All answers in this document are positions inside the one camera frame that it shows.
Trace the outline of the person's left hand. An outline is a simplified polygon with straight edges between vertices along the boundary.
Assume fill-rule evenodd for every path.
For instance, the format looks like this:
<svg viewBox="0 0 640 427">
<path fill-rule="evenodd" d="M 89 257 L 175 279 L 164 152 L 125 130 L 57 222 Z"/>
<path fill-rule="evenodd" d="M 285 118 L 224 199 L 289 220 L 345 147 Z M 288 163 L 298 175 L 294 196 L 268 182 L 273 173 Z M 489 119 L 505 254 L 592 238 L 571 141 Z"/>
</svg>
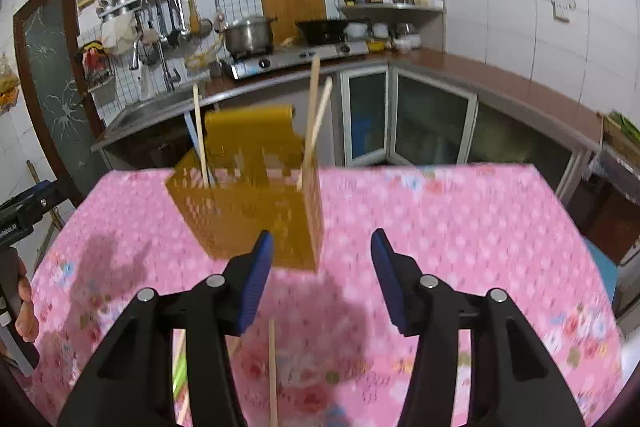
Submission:
<svg viewBox="0 0 640 427">
<path fill-rule="evenodd" d="M 33 343 L 39 334 L 39 321 L 32 302 L 32 286 L 27 278 L 27 271 L 21 258 L 17 258 L 18 281 L 17 291 L 22 300 L 20 313 L 15 321 L 16 331 L 26 343 Z"/>
</svg>

